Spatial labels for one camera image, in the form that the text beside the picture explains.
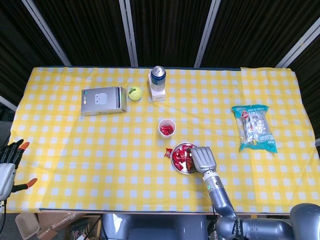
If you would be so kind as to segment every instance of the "soda can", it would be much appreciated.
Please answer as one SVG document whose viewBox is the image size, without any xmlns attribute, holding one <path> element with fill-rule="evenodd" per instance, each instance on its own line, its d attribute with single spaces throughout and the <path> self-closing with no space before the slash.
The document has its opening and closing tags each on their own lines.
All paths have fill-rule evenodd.
<svg viewBox="0 0 320 240">
<path fill-rule="evenodd" d="M 166 70 L 162 66 L 155 66 L 151 70 L 151 88 L 154 91 L 161 92 L 165 89 Z"/>
</svg>

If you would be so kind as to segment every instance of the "silver can lid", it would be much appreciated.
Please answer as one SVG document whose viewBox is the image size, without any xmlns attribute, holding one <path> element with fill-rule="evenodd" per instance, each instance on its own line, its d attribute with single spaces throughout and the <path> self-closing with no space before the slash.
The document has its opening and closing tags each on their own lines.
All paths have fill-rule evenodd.
<svg viewBox="0 0 320 240">
<path fill-rule="evenodd" d="M 162 66 L 155 66 L 151 73 L 153 76 L 160 78 L 166 74 L 166 70 Z"/>
</svg>

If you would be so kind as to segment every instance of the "earbuds box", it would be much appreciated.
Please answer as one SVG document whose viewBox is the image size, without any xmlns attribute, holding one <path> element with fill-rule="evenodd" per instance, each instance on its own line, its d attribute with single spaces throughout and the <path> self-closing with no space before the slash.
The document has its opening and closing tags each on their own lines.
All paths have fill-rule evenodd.
<svg viewBox="0 0 320 240">
<path fill-rule="evenodd" d="M 83 116 L 125 113 L 127 90 L 121 86 L 81 90 L 81 114 Z"/>
</svg>

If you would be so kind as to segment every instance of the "metal bowl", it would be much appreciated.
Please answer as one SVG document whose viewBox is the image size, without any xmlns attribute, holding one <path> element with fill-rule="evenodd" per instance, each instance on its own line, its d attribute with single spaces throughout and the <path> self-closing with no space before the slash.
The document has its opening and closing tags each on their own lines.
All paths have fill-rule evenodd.
<svg viewBox="0 0 320 240">
<path fill-rule="evenodd" d="M 196 170 L 196 168 L 194 168 L 194 170 L 189 171 L 189 170 L 187 169 L 187 162 L 182 162 L 182 163 L 180 163 L 180 164 L 182 165 L 182 167 L 183 167 L 182 170 L 179 170 L 179 169 L 176 168 L 176 166 L 174 165 L 174 159 L 173 159 L 172 156 L 173 156 L 173 154 L 174 154 L 175 151 L 177 151 L 178 149 L 180 149 L 180 150 L 182 149 L 182 145 L 188 145 L 188 146 L 192 146 L 192 147 L 197 147 L 197 145 L 195 145 L 195 144 L 192 143 L 192 142 L 182 142 L 182 143 L 178 144 L 177 146 L 174 147 L 174 149 L 172 150 L 172 152 L 171 152 L 171 154 L 170 154 L 171 164 L 172 164 L 172 166 L 174 167 L 175 170 L 177 170 L 178 172 L 180 172 L 180 173 L 182 173 L 182 174 L 193 174 L 193 173 L 195 173 L 197 170 Z"/>
</svg>

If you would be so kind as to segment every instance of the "black strap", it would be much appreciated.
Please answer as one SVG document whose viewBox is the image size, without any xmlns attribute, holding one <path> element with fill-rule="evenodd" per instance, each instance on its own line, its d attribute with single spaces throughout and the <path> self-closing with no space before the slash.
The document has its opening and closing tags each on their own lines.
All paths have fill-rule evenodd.
<svg viewBox="0 0 320 240">
<path fill-rule="evenodd" d="M 233 228 L 232 228 L 232 234 L 235 236 L 238 240 L 245 240 L 244 236 L 244 229 L 243 229 L 243 221 L 240 218 L 237 218 L 234 221 Z"/>
</svg>

